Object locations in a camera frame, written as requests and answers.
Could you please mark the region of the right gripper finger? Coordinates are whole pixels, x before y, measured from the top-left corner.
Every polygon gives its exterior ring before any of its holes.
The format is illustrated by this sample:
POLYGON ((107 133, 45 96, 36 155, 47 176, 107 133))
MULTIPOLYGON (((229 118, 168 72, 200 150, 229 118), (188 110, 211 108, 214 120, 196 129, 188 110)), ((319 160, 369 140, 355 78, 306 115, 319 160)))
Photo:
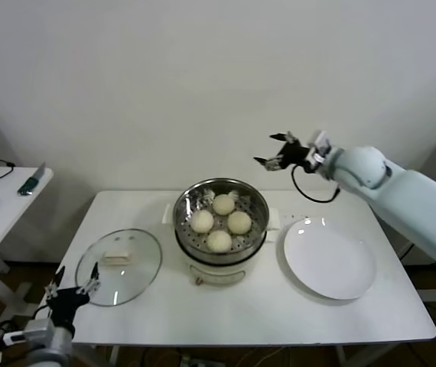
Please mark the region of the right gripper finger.
POLYGON ((291 132, 273 134, 270 138, 281 141, 285 145, 298 145, 298 139, 291 132))
POLYGON ((263 166, 267 171, 282 171, 285 169, 282 154, 276 155, 273 158, 254 157, 253 159, 263 166))

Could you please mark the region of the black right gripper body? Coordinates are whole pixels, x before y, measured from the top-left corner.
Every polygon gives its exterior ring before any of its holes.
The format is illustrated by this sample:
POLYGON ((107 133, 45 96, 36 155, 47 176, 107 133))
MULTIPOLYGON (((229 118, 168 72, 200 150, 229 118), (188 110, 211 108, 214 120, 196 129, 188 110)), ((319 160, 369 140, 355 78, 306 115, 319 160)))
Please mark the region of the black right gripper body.
POLYGON ((290 165, 299 166, 309 170, 311 164, 307 161, 309 148, 304 147, 299 140, 286 142, 278 153, 279 167, 284 170, 290 165))

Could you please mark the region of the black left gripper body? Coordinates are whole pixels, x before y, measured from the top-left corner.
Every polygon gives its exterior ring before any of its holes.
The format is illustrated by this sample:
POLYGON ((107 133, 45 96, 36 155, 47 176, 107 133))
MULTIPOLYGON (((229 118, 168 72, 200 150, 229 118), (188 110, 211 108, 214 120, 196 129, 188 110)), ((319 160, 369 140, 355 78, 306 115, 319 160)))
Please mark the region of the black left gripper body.
POLYGON ((55 295, 47 297, 47 305, 51 309, 50 318, 54 326, 65 329, 73 329, 77 310, 88 303, 88 293, 79 287, 61 289, 55 295))

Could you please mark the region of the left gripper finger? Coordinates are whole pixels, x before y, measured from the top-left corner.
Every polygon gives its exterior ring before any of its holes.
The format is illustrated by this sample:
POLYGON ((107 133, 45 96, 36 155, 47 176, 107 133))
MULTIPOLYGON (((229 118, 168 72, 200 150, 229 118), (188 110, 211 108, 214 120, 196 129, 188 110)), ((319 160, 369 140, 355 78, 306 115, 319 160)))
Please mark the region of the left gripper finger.
POLYGON ((91 295, 99 289, 99 286, 99 264, 96 262, 91 271, 89 280, 83 286, 80 286, 76 292, 78 294, 91 295))
POLYGON ((53 298, 57 296, 57 291, 63 279, 64 272, 65 272, 65 267, 62 266, 54 275, 53 279, 50 281, 48 286, 45 287, 45 294, 47 298, 53 298))

